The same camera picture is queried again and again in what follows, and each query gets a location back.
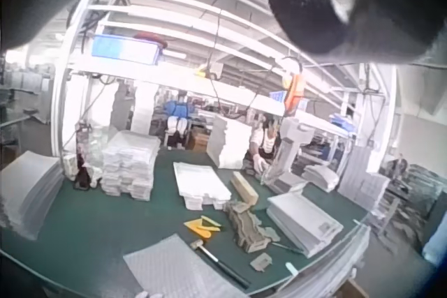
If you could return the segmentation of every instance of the metal frame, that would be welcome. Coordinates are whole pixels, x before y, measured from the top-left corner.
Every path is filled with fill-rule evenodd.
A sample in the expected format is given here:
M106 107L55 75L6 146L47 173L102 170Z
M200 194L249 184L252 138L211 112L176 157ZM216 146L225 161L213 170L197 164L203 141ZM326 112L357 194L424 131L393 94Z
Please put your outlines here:
M53 156L61 156L64 146L62 142L62 121L64 118L68 60L75 48L76 38L78 37L85 15L87 14L87 8L92 1L93 0L80 0L78 7L73 14L71 26L67 28L65 33L59 58L56 62L51 102L51 152Z

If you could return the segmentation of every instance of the paper stack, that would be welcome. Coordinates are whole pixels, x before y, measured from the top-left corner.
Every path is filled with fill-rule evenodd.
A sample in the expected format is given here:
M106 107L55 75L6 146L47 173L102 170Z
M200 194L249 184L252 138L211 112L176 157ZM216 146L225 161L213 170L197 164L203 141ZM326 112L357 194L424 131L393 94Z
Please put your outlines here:
M302 192L302 189L307 185L308 181L302 177L293 174L292 172L285 172L281 174L273 183L266 184L270 190L278 195L287 192Z
M60 160L25 152L0 174L0 193L8 224L27 239L37 239L64 176Z
M308 165L302 178L312 182L326 192L332 191L339 182L338 175L324 165Z
M214 205L220 210L231 198L231 192L212 167L175 162L174 171L187 209L200 211L202 205Z
M390 179L381 175L366 172L371 149L354 146L346 165L338 192L368 211L375 209Z
M284 193L268 201L268 216L307 258L323 250L343 230L342 224L299 193Z
M149 201L159 148L157 137L118 132L103 150L101 188L108 195L130 193L132 198Z
M217 115L208 140L207 154L223 169L242 169L249 149L251 126Z

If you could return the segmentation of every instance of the worker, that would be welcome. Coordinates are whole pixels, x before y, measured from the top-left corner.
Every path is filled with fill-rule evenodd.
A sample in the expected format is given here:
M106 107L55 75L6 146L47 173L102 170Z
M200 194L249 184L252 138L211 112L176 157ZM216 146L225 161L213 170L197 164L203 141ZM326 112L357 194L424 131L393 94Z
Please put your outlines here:
M277 121L271 115L266 116L262 127L253 131L250 137L249 157L253 161L253 169L262 174L274 158L274 150L277 143Z
M186 91L179 91L177 100L170 100L165 104L165 113L168 115L166 132L170 137L168 146L174 147L183 142L188 127L189 115L193 106L186 101Z

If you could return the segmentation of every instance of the gloved hand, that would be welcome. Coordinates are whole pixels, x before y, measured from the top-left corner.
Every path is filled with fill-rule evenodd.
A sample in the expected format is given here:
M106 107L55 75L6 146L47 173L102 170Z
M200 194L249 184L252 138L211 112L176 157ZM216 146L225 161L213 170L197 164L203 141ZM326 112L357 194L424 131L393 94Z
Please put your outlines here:
M253 168L259 174L262 174L265 169L269 167L269 164L265 162L265 159L259 154L253 155Z

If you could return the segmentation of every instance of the hammer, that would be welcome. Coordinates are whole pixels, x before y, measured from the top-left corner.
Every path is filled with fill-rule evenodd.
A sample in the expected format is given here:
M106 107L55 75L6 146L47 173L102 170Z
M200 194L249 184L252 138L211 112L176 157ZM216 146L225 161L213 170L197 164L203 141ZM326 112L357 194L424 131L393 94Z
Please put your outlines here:
M232 279L234 279L239 285L241 285L245 290L249 288L250 282L239 275L236 271L231 269L228 265L220 261L216 256L212 255L205 247L203 246L203 240L197 240L194 241L192 244L190 244L191 248L193 250L200 249L211 261L213 261L216 266L221 268L221 270L228 276L230 276Z

